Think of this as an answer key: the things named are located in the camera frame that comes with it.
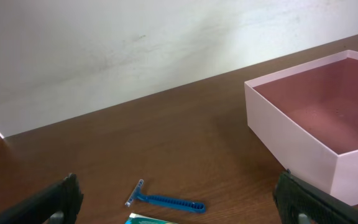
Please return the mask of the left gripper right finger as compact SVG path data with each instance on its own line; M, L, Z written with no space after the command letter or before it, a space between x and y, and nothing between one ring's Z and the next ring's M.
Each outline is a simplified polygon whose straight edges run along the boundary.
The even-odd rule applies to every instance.
M282 223L358 224L358 210L295 177L281 172L273 201Z

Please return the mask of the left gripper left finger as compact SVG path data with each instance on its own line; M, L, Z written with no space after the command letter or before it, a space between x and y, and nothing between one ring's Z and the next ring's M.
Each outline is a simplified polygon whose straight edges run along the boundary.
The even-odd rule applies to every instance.
M75 223L83 193L75 174L0 213L0 224Z

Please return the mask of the green white toothpaste tube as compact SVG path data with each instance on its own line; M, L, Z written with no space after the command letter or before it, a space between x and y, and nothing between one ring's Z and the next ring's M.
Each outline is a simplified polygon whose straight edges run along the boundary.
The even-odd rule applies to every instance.
M131 213L125 224L176 224L165 220L150 218L136 213Z

